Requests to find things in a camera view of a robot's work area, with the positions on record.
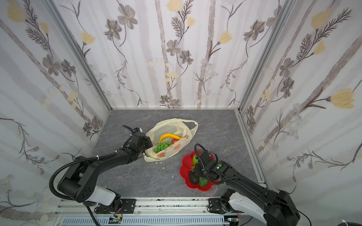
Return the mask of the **yellow printed plastic bag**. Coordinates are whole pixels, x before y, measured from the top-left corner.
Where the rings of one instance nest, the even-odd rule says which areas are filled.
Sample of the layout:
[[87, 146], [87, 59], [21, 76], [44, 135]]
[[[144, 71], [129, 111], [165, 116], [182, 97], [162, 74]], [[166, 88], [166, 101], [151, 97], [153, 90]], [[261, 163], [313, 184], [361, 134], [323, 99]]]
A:
[[178, 118], [157, 123], [146, 133], [152, 146], [145, 151], [144, 160], [148, 163], [157, 162], [178, 154], [191, 142], [198, 127], [196, 121]]

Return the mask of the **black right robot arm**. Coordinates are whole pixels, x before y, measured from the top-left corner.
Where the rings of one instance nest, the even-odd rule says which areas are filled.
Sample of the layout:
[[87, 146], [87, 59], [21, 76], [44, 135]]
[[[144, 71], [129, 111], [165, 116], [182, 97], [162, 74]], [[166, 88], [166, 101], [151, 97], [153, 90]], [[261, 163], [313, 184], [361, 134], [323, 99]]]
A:
[[240, 174], [224, 161], [217, 161], [202, 151], [196, 152], [198, 165], [195, 170], [214, 185], [225, 184], [224, 201], [228, 207], [258, 219], [266, 226], [296, 226], [300, 220], [290, 195], [285, 191], [275, 192]]

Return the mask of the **light green custard apple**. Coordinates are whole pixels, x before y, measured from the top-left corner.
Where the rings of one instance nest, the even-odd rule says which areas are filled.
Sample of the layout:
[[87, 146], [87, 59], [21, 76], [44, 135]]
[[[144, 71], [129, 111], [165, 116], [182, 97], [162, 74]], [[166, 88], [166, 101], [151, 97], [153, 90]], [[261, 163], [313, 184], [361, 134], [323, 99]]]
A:
[[196, 165], [198, 163], [198, 159], [197, 159], [196, 155], [193, 156], [192, 162], [193, 162], [193, 165]]

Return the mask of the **red green mango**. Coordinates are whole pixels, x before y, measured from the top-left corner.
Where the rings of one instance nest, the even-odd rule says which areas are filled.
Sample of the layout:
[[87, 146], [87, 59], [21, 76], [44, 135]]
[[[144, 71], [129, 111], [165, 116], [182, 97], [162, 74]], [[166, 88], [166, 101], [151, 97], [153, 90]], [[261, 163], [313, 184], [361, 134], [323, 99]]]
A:
[[179, 141], [179, 139], [174, 138], [174, 139], [172, 140], [172, 143], [174, 144], [174, 143], [176, 143], [176, 142], [178, 142], [178, 141]]

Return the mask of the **dark brown avocado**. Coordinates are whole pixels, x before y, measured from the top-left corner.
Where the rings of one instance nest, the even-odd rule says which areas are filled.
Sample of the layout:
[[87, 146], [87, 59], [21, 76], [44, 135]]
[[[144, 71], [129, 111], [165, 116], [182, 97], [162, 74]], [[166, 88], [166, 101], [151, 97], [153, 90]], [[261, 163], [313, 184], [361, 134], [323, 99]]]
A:
[[199, 183], [199, 176], [197, 176], [193, 171], [189, 172], [189, 181], [193, 185], [197, 185]]

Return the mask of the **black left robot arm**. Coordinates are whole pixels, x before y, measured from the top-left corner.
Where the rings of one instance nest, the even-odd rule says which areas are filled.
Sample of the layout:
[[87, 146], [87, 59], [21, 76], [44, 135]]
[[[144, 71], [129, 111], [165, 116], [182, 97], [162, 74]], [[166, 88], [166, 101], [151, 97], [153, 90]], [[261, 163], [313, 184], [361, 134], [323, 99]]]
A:
[[79, 156], [59, 168], [50, 179], [50, 190], [61, 199], [84, 205], [98, 204], [100, 213], [116, 213], [123, 208], [121, 196], [98, 186], [98, 177], [110, 169], [136, 161], [151, 147], [150, 138], [134, 130], [124, 145], [113, 153], [91, 158]]

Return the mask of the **dark green avocado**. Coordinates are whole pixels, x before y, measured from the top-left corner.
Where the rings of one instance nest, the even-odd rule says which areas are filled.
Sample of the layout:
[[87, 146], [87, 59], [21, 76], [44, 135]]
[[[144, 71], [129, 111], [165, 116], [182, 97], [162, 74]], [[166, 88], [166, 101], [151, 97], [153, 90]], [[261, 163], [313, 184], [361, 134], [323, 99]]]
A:
[[208, 180], [204, 177], [199, 177], [199, 186], [206, 187], [208, 185]]

